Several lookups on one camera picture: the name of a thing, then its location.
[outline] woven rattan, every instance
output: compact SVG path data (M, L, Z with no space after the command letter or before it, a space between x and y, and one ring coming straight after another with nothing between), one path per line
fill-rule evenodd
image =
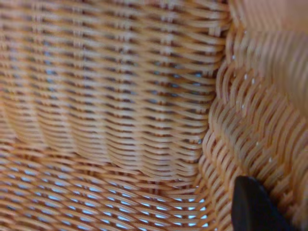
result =
M306 229L305 17L258 2L0 0L0 231L232 231L239 175Z
M196 174L226 4L0 3L3 107L19 140L165 180Z

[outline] synthetic rattan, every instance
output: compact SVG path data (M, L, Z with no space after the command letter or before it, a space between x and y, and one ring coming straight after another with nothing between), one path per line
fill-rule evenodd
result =
M0 3L3 106L18 139L165 180L196 174L226 4Z
M238 175L308 227L308 37L267 2L0 0L0 231L231 231Z

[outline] wicker seat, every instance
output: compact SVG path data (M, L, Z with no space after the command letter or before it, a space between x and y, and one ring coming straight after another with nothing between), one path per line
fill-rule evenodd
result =
M231 231L239 175L307 227L308 36L243 5L0 0L0 230Z

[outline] black plastic piece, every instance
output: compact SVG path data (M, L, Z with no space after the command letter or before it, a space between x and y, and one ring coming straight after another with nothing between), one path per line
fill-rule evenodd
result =
M273 206L263 186L251 177L235 180L232 202L234 231L293 231Z

